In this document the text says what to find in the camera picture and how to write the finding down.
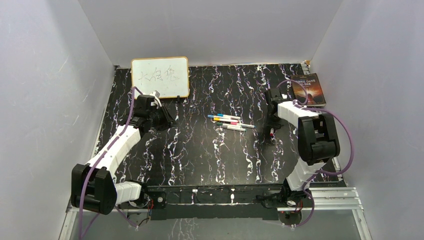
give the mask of whiteboard frame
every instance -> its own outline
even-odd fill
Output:
[[[134,87],[134,79],[133,79],[133,61],[134,60],[148,60],[148,59],[181,59],[185,58],[187,61],[187,88],[188,88],[188,94],[186,96],[179,96],[180,98],[187,98],[190,95],[190,72],[189,72],[189,59],[186,56],[167,56],[167,57],[148,57],[148,58],[134,58],[131,60],[131,85]],[[178,96],[166,96],[166,97],[160,97],[160,99],[175,99],[178,98]]]

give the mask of black marble surface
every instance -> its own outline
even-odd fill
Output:
[[[183,102],[162,99],[177,127],[150,131],[119,166],[117,182],[149,186],[281,184],[298,155],[296,128],[285,123],[275,138],[263,131],[267,105],[263,92],[289,75],[302,75],[300,64],[198,66],[189,68],[190,95]],[[97,149],[125,124],[130,106],[130,69],[115,73]],[[240,116],[255,125],[247,132],[220,129],[207,115]],[[331,163],[325,168],[335,171]],[[320,175],[316,181],[337,181]]]

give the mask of floor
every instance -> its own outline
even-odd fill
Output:
[[[94,213],[85,213],[84,227]],[[77,222],[70,239],[77,238]],[[138,230],[117,212],[100,215],[84,239],[99,240],[360,240],[351,210],[315,211],[304,226],[291,229],[260,218],[180,218],[149,221]]]
[[[177,127],[151,131],[133,147],[117,170],[117,182],[149,186],[222,186],[281,184],[297,162],[296,128],[285,123],[269,137],[264,129],[263,92],[290,75],[303,75],[300,64],[195,66],[189,68],[190,95],[177,103],[164,99]],[[129,112],[131,70],[118,69],[98,139],[101,149]],[[255,129],[220,129],[207,115],[240,116]],[[325,168],[334,172],[334,166]],[[336,182],[318,176],[316,181]]]

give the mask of white wall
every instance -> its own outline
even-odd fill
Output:
[[[345,177],[374,240],[424,236],[423,13],[419,0],[346,0],[311,62],[326,108],[352,131]]]
[[[310,60],[342,0],[79,0],[114,65]]]
[[[113,65],[77,0],[0,2],[0,239],[57,239]]]

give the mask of book cover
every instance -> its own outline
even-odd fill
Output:
[[[301,86],[296,83],[291,84],[295,98],[299,100],[299,102],[303,103],[305,102],[305,98],[307,98],[306,105],[308,107],[323,107],[326,105],[324,93],[316,73],[309,75],[292,75],[290,77],[306,89],[307,96],[305,96],[305,91]]]

